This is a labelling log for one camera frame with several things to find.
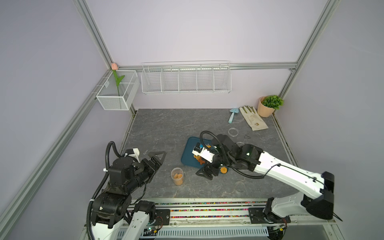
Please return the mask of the clear jar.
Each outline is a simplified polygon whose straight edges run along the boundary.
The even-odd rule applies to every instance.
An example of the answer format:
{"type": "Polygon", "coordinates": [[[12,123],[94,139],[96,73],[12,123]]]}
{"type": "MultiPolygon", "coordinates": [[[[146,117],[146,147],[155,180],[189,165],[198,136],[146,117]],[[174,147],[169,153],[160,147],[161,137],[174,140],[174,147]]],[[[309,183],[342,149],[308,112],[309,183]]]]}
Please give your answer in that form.
{"type": "Polygon", "coordinates": [[[176,186],[181,186],[184,182],[184,171],[181,168],[174,168],[171,171],[171,178],[176,186]]]}
{"type": "Polygon", "coordinates": [[[229,134],[230,137],[235,138],[235,137],[237,137],[239,135],[239,130],[236,129],[236,128],[230,128],[228,130],[228,134],[229,134]]]}

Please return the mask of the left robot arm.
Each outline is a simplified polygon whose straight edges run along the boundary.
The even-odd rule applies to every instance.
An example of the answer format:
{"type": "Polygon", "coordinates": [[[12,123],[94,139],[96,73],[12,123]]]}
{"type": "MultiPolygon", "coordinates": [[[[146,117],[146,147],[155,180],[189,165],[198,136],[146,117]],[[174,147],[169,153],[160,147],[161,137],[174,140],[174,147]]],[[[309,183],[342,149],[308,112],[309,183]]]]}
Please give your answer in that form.
{"type": "Polygon", "coordinates": [[[124,240],[138,240],[148,232],[154,237],[170,223],[170,210],[158,210],[154,202],[132,200],[132,193],[146,188],[164,163],[166,152],[150,152],[139,159],[137,148],[119,154],[110,141],[105,151],[105,175],[89,201],[86,233],[90,240],[113,240],[123,223],[128,228],[124,240]]]}

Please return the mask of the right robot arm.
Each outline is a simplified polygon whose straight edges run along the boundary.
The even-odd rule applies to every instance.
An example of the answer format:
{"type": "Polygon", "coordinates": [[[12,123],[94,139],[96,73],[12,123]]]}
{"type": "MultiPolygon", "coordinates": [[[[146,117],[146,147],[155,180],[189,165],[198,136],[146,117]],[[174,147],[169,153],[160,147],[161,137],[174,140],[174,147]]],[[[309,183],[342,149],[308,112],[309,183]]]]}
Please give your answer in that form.
{"type": "Polygon", "coordinates": [[[298,190],[283,198],[271,197],[265,208],[253,214],[267,224],[285,223],[291,215],[310,214],[322,220],[332,220],[334,212],[335,176],[329,172],[313,173],[279,160],[265,150],[250,144],[238,145],[227,135],[210,131],[200,134],[193,155],[206,160],[197,175],[212,180],[223,168],[249,178],[274,178],[298,190]]]}

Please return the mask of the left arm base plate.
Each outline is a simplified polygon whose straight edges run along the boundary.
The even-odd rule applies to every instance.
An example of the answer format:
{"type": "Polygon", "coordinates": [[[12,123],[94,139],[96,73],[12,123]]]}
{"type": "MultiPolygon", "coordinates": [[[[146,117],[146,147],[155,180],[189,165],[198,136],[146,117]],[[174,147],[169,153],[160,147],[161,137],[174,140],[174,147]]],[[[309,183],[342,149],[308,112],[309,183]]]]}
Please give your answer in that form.
{"type": "Polygon", "coordinates": [[[170,209],[156,209],[155,218],[150,220],[149,225],[151,226],[168,226],[171,220],[170,209]]]}

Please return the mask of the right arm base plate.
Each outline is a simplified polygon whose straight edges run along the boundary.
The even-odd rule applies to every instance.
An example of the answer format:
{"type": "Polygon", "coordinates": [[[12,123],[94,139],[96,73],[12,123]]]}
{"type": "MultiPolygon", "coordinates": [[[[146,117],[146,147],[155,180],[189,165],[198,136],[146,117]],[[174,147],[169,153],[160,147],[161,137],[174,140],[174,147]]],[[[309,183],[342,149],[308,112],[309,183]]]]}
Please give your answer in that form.
{"type": "Polygon", "coordinates": [[[281,218],[273,213],[264,213],[264,208],[249,208],[249,217],[252,224],[288,224],[291,223],[289,216],[281,218]]]}

